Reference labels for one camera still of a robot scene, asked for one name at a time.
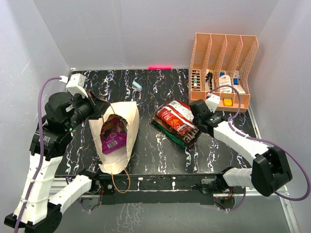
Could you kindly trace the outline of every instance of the bag handle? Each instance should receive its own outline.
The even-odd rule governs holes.
[[[111,109],[113,111],[113,114],[116,115],[115,110],[113,109],[113,107],[112,107],[112,105],[111,105],[111,103],[109,101],[106,101],[104,99],[100,99],[100,100],[103,101],[103,102],[109,103],[109,105],[110,105],[110,107],[111,107]]]
[[[127,173],[126,171],[126,168],[124,168],[124,171],[128,177],[128,187],[127,187],[127,190],[125,191],[120,191],[117,186],[116,186],[116,183],[115,183],[115,180],[113,179],[113,174],[111,173],[111,177],[112,177],[112,183],[114,185],[114,187],[116,188],[116,190],[119,192],[119,193],[126,193],[128,190],[130,190],[130,187],[131,187],[131,178],[130,178],[130,175]]]

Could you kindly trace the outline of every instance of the red light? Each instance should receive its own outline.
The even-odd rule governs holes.
[[[148,66],[148,69],[171,69],[171,66],[167,65],[155,65],[155,66]]]

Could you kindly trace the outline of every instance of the floor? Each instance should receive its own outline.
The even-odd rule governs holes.
[[[250,196],[241,208],[229,214],[195,203],[139,203],[101,206],[89,215],[76,202],[65,212],[56,232],[289,233],[290,230],[278,197]]]

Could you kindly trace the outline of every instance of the small bottle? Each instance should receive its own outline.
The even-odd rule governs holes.
[[[194,76],[193,77],[193,86],[197,87],[197,82],[198,82],[198,77]]]

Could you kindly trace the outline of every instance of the blue object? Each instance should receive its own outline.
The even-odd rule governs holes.
[[[137,82],[133,82],[133,89],[136,90],[136,91],[141,91],[142,90],[142,87],[141,85],[139,85]]]

